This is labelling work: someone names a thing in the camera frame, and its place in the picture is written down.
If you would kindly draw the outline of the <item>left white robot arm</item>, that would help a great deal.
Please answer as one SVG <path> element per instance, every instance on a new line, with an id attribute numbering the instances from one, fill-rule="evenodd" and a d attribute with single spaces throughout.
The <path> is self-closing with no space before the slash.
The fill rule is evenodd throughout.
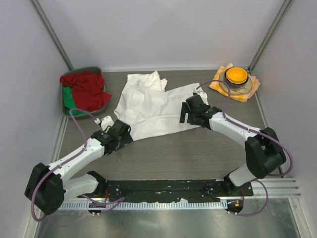
<path id="1" fill-rule="evenodd" d="M 25 196 L 31 201 L 31 213 L 39 208 L 46 216 L 57 211 L 63 202 L 82 195 L 102 197 L 106 179 L 95 171 L 79 178 L 73 176 L 94 160 L 109 155 L 133 142 L 131 126 L 112 119 L 101 124 L 82 146 L 49 165 L 38 163 L 31 172 Z"/>

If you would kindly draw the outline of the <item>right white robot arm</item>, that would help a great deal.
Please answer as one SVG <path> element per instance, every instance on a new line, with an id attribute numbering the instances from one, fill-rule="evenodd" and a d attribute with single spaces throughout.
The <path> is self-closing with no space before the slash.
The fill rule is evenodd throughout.
<path id="1" fill-rule="evenodd" d="M 246 162 L 224 177 L 224 191 L 230 196 L 255 179 L 269 176 L 286 162 L 284 150 L 272 128 L 259 129 L 233 119 L 217 107 L 206 104 L 194 93 L 182 103 L 180 122 L 219 132 L 245 149 Z"/>

